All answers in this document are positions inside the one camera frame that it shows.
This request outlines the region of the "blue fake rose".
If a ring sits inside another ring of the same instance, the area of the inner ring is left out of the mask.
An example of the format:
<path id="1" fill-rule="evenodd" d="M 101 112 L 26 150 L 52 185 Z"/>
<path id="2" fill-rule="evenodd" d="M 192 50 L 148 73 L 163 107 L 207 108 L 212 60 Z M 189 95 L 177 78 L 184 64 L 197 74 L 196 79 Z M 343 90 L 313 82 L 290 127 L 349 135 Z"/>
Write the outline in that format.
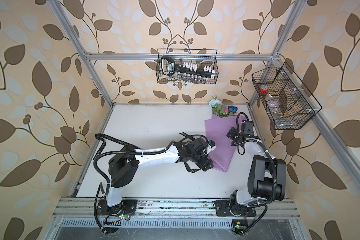
<path id="1" fill-rule="evenodd" d="M 229 116 L 233 116 L 234 114 L 236 114 L 238 108 L 235 106 L 228 106 L 228 115 Z"/>

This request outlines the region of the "pink purple wrapping paper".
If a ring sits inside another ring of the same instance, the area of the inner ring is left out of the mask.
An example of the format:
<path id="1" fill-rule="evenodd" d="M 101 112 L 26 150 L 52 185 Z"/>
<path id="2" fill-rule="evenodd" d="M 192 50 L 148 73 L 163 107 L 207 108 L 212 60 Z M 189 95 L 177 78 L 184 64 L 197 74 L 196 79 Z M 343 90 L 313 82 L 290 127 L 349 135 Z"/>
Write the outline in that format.
<path id="1" fill-rule="evenodd" d="M 236 116 L 220 118 L 212 115 L 210 120 L 205 120 L 206 137 L 215 142 L 216 149 L 209 153 L 209 158 L 214 163 L 214 169 L 227 172 L 237 147 L 231 146 L 233 141 L 227 137 L 229 130 L 236 128 Z M 243 148 L 239 147 L 239 154 L 245 153 Z"/>

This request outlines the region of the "pink fake rose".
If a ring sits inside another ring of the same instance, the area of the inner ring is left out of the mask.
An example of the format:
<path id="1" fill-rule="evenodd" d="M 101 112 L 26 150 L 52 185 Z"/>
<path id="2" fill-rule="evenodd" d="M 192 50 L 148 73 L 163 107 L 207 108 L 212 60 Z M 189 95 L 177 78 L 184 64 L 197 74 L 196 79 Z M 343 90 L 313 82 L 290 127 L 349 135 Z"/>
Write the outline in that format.
<path id="1" fill-rule="evenodd" d="M 214 115 L 220 118 L 231 117 L 224 112 L 224 108 L 228 108 L 228 106 L 225 105 L 217 106 L 216 108 L 212 108 L 212 112 Z"/>

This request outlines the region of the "pale green fake flower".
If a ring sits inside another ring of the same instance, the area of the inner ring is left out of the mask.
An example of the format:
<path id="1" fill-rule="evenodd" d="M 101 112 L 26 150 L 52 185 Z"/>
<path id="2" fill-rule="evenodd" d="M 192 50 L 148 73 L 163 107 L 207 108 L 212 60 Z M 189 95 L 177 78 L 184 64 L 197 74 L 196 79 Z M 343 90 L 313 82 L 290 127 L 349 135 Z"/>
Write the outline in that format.
<path id="1" fill-rule="evenodd" d="M 218 97 L 215 95 L 213 98 L 209 101 L 209 107 L 216 108 L 217 106 L 221 106 L 222 102 L 218 99 Z"/>

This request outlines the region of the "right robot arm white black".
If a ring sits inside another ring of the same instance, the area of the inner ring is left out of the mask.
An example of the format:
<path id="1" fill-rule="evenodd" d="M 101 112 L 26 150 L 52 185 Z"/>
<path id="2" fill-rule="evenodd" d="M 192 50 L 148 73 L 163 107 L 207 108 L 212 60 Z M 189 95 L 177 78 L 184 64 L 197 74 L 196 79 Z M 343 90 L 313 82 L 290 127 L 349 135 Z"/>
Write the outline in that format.
<path id="1" fill-rule="evenodd" d="M 248 120 L 237 123 L 227 137 L 233 140 L 233 147 L 242 148 L 252 158 L 247 187 L 231 194 L 228 206 L 230 214 L 239 217 L 254 205 L 282 201 L 286 191 L 286 163 L 272 156 L 259 137 L 255 136 L 254 123 Z"/>

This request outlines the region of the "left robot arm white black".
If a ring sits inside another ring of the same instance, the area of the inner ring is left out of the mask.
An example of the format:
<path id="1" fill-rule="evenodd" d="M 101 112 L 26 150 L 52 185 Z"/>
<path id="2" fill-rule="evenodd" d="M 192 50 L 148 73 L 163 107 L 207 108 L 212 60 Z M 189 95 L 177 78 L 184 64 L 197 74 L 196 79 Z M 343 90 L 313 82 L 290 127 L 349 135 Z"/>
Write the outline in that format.
<path id="1" fill-rule="evenodd" d="M 93 160 L 94 169 L 105 179 L 99 190 L 105 196 L 106 206 L 118 207 L 122 204 L 124 187 L 130 184 L 138 168 L 161 164 L 183 163 L 189 173 L 208 171 L 214 167 L 209 153 L 216 144 L 203 135 L 187 135 L 180 141 L 171 141 L 159 149 L 143 150 L 135 145 L 106 134 L 96 134 L 101 147 Z"/>

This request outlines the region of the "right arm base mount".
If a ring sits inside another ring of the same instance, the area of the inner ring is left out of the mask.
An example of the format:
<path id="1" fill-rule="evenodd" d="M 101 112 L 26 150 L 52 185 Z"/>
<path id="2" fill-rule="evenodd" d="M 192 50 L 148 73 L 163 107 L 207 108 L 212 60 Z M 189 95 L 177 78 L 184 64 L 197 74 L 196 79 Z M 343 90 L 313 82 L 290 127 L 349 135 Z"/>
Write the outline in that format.
<path id="1" fill-rule="evenodd" d="M 256 217 L 255 209 L 239 205 L 235 200 L 217 200 L 213 204 L 218 217 Z"/>

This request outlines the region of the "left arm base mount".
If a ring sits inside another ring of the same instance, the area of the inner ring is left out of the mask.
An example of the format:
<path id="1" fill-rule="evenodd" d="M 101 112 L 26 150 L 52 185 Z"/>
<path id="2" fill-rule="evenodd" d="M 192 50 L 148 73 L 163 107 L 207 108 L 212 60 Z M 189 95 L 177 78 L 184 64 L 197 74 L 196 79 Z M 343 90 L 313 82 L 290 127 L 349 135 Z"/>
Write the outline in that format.
<path id="1" fill-rule="evenodd" d="M 137 210 L 137 200 L 122 200 L 120 204 L 109 207 L 105 199 L 97 201 L 95 214 L 100 216 L 110 215 L 134 215 Z"/>

